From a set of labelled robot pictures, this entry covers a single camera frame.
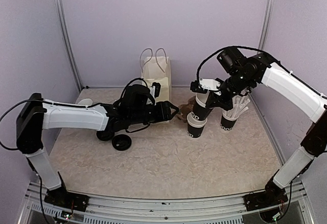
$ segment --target paper cup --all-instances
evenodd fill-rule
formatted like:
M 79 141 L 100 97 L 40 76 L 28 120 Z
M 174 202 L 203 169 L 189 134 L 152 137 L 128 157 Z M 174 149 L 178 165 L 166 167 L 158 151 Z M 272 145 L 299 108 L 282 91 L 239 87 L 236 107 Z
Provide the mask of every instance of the paper cup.
M 201 136 L 206 120 L 198 121 L 190 113 L 188 114 L 188 135 L 192 138 Z
M 200 94 L 197 93 L 195 97 L 195 103 L 192 109 L 192 117 L 194 117 L 196 120 L 204 121 L 209 116 L 209 114 L 212 112 L 213 108 L 205 108 L 205 103 L 208 98 L 207 94 Z
M 225 131 L 230 131 L 236 123 L 237 118 L 229 118 L 224 114 L 221 115 L 220 127 Z

